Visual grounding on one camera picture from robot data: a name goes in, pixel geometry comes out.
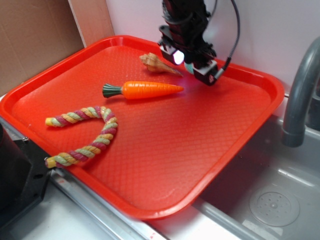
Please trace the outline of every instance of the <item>red tray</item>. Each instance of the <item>red tray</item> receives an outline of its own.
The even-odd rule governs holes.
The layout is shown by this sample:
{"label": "red tray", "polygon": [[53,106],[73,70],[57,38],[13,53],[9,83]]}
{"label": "red tray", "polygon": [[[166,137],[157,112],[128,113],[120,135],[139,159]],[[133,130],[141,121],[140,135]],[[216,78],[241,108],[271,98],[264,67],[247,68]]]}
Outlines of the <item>red tray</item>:
{"label": "red tray", "polygon": [[[284,97],[273,76],[234,64],[213,86],[183,65],[176,68],[184,77],[151,73],[139,59],[149,52],[161,56],[154,42],[131,36],[103,39],[0,102],[1,116],[52,156],[91,143],[104,122],[54,128],[45,126],[47,117],[85,107],[111,108],[119,125],[108,149],[67,169],[119,210],[144,220],[191,204]],[[103,97],[105,83],[121,86],[134,80],[180,85],[184,91],[141,100]]]}

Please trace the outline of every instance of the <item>sink basin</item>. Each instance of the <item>sink basin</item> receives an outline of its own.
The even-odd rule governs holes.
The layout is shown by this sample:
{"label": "sink basin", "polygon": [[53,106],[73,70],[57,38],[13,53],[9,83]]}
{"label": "sink basin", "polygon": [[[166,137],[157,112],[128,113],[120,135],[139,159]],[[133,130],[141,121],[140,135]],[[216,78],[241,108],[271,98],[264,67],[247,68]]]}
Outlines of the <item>sink basin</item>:
{"label": "sink basin", "polygon": [[227,217],[268,240],[320,236],[320,133],[282,145],[272,116],[201,194]]}

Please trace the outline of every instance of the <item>tray rim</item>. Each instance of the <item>tray rim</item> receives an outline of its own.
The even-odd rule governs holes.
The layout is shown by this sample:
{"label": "tray rim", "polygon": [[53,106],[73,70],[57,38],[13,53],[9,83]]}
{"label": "tray rim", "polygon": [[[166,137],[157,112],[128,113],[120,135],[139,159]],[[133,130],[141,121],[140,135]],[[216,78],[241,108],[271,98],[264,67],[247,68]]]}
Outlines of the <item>tray rim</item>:
{"label": "tray rim", "polygon": [[[44,85],[45,83],[51,81],[55,77],[59,76],[67,69],[71,69],[77,64],[81,63],[83,60],[97,54],[98,52],[104,50],[108,47],[113,46],[134,46],[135,49],[150,51],[152,49],[156,54],[161,54],[161,51],[158,45],[152,41],[141,39],[138,37],[133,37],[129,35],[116,35],[111,37],[106,37],[102,40],[93,43],[92,45],[84,48],[73,55],[67,57],[66,59],[56,63],[55,65],[49,67],[48,69],[40,72],[29,80],[25,81],[21,85],[9,91],[3,99],[0,101],[0,116],[8,121],[12,126],[14,126],[19,132],[23,135],[28,136],[33,141],[36,141],[40,146],[46,146],[47,143],[44,142],[41,138],[37,137],[31,130],[25,128],[25,125],[15,119],[10,114],[10,108],[23,96],[32,92]],[[223,61],[216,59],[219,66],[223,65]],[[225,71],[224,75],[226,77],[235,79],[235,76],[242,74],[247,75],[249,78],[255,77],[259,78],[260,81],[255,82],[254,85],[265,90],[270,96],[270,104],[262,112],[262,114],[256,118],[250,127],[237,139],[237,141],[231,146],[231,148],[213,165],[207,172],[205,176],[199,181],[199,183],[191,189],[191,191],[179,202],[172,206],[166,208],[157,209],[157,210],[148,210],[140,209],[129,204],[125,199],[118,196],[112,189],[98,182],[90,174],[86,173],[81,167],[71,166],[67,168],[67,171],[72,173],[77,177],[81,182],[86,184],[92,190],[94,190],[98,195],[104,198],[106,201],[112,199],[111,204],[116,208],[138,219],[142,220],[151,220],[151,219],[160,219],[172,215],[187,206],[189,206],[203,191],[203,189],[219,174],[220,171],[232,160],[234,155],[241,149],[245,143],[247,143],[250,138],[258,131],[258,129],[267,121],[267,119],[272,115],[274,110],[282,103],[285,91],[281,82],[274,76],[264,73],[258,70],[254,70],[248,67],[240,66],[234,63],[231,63],[228,69]]]}

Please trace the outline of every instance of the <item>conch shell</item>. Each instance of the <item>conch shell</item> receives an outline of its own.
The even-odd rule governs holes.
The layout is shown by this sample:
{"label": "conch shell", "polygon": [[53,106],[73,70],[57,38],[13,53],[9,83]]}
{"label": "conch shell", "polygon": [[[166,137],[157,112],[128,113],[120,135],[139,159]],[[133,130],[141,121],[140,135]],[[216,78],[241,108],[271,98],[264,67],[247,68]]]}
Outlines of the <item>conch shell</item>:
{"label": "conch shell", "polygon": [[175,74],[181,77],[183,76],[181,72],[179,72],[178,70],[175,70],[174,68],[162,62],[158,58],[158,56],[155,55],[154,53],[150,52],[149,54],[142,55],[140,56],[140,60],[150,72],[154,72],[154,73],[167,72],[167,73]]}

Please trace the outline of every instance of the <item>braided rope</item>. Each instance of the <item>braided rope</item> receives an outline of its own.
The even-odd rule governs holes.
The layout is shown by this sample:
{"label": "braided rope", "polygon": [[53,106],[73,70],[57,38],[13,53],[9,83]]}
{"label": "braided rope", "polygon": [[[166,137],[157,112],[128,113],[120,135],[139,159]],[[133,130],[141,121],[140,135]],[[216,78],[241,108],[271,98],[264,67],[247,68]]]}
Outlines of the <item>braided rope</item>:
{"label": "braided rope", "polygon": [[110,141],[114,138],[114,134],[117,131],[117,118],[114,113],[104,106],[87,107],[77,110],[75,112],[68,112],[61,116],[48,117],[45,120],[45,124],[51,127],[64,127],[67,125],[75,124],[79,121],[88,119],[103,119],[105,122],[100,135],[87,146],[79,148],[75,151],[61,152],[56,156],[48,157],[45,159],[45,165],[50,168],[62,168],[79,162],[87,161],[92,159],[95,155],[100,154],[107,148]]}

